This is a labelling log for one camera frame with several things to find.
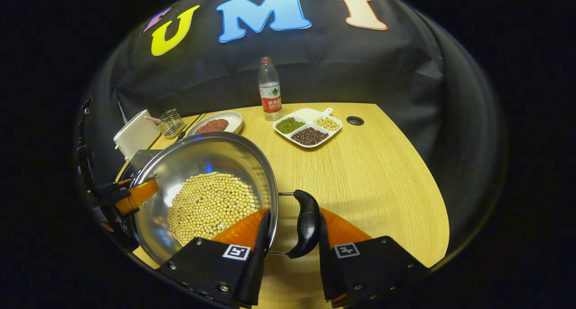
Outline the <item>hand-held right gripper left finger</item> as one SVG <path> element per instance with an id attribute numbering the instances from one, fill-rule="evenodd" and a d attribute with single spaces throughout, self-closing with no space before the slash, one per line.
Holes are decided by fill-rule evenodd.
<path id="1" fill-rule="evenodd" d="M 262 209 L 223 231 L 224 238 L 194 238 L 157 272 L 215 307 L 250 309 L 261 289 L 269 220 L 270 210 Z"/>

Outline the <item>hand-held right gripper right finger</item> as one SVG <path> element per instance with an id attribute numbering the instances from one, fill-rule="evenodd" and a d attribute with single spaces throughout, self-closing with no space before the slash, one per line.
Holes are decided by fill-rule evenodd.
<path id="1" fill-rule="evenodd" d="M 428 276 L 428 267 L 392 237 L 371 237 L 333 211 L 320 212 L 319 271 L 334 309 L 384 309 Z"/>

